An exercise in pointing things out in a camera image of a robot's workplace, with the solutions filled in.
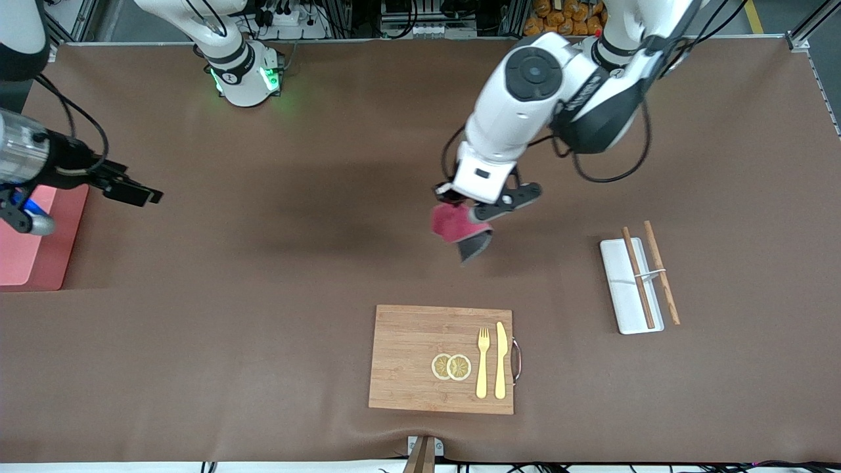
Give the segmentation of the white rectangular tray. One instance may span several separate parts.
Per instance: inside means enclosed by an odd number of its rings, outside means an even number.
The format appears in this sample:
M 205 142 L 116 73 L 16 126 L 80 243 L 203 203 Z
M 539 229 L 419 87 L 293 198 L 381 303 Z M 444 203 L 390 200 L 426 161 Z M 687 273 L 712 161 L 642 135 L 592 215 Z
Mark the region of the white rectangular tray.
M 648 264 L 643 240 L 633 237 L 633 244 L 641 271 L 654 271 L 655 267 Z M 623 239 L 602 240 L 600 249 L 619 332 L 630 335 L 664 330 L 655 278 L 644 282 L 655 325 L 654 329 L 648 329 Z

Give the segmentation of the yellow knife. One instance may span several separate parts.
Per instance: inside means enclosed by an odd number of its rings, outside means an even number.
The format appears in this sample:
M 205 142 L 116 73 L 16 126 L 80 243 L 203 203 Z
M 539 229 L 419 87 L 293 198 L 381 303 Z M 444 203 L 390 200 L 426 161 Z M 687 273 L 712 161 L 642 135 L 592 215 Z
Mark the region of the yellow knife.
M 507 368 L 507 355 L 509 353 L 509 337 L 504 323 L 496 322 L 497 335 L 497 364 L 495 373 L 495 386 L 493 387 L 493 394 L 497 400 L 507 398 L 507 375 L 505 368 Z

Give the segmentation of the orange packaged goods pile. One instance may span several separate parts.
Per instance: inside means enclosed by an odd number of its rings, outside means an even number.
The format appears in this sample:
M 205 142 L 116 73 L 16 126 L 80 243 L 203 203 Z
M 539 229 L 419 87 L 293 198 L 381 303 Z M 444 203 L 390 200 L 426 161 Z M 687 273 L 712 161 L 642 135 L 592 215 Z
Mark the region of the orange packaged goods pile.
M 603 0 L 532 0 L 523 35 L 600 36 L 608 18 Z

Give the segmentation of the white power strip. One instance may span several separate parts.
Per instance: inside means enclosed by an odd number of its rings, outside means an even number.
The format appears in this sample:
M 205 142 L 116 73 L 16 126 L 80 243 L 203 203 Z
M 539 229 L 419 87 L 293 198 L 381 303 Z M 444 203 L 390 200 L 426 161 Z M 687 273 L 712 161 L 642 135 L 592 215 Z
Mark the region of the white power strip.
M 312 0 L 248 0 L 244 27 L 260 40 L 334 37 L 327 12 Z

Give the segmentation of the aluminium frame post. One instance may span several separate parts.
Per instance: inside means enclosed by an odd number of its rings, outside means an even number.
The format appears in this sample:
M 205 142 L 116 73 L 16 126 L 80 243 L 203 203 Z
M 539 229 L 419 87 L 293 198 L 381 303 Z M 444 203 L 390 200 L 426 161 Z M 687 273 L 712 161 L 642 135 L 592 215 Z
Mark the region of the aluminium frame post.
M 47 31 L 57 44 L 84 42 L 100 0 L 43 0 Z
M 841 10 L 841 0 L 822 0 L 815 10 L 805 15 L 792 30 L 786 32 L 789 50 L 807 51 L 810 47 L 808 39 L 839 10 Z

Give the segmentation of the red and black cloth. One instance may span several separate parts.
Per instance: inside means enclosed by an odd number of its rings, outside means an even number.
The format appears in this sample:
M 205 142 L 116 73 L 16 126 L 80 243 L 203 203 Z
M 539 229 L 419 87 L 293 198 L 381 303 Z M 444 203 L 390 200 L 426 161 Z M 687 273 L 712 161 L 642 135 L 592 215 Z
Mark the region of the red and black cloth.
M 441 203 L 430 212 L 430 227 L 435 235 L 453 245 L 460 263 L 466 265 L 486 251 L 493 239 L 489 223 L 474 218 L 474 207 Z

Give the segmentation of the yellow fork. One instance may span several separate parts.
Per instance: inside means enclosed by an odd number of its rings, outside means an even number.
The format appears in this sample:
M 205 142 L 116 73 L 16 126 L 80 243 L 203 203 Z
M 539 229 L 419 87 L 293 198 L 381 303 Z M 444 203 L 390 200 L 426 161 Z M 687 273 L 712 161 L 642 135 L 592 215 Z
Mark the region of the yellow fork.
M 478 332 L 477 346 L 478 351 L 480 351 L 480 360 L 478 360 L 476 396 L 478 399 L 484 400 L 488 395 L 487 353 L 490 347 L 489 329 L 487 327 L 482 327 Z

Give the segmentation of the bamboo cutting board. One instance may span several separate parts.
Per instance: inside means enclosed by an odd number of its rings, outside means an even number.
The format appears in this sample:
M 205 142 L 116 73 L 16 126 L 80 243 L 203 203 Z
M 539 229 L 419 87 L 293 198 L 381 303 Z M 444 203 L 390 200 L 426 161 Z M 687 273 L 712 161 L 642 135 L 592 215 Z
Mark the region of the bamboo cutting board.
M 497 321 L 504 323 L 509 337 L 507 398 L 503 400 L 495 398 Z M 477 340 L 482 327 L 489 329 L 490 337 L 488 395 L 484 400 L 476 396 Z M 367 404 L 375 409 L 512 415 L 512 338 L 510 309 L 378 305 Z M 467 356 L 472 363 L 468 379 L 436 379 L 432 360 L 439 353 Z

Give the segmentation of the white bracket with brown bar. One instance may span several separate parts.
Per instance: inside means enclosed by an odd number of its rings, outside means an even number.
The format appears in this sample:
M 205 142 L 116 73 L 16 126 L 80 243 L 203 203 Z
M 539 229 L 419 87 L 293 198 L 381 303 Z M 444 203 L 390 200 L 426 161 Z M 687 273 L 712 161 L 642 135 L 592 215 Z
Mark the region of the white bracket with brown bar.
M 411 436 L 402 473 L 435 473 L 436 460 L 444 455 L 443 441 L 432 436 Z

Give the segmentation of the pink plastic bin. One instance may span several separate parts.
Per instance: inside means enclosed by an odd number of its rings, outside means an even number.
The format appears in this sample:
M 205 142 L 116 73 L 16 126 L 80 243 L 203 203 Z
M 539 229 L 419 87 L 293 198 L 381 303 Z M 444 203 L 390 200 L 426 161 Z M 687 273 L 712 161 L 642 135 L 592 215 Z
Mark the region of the pink plastic bin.
M 60 290 L 87 195 L 87 187 L 60 191 L 40 186 L 34 191 L 34 204 L 55 221 L 48 236 L 17 233 L 0 221 L 0 293 Z

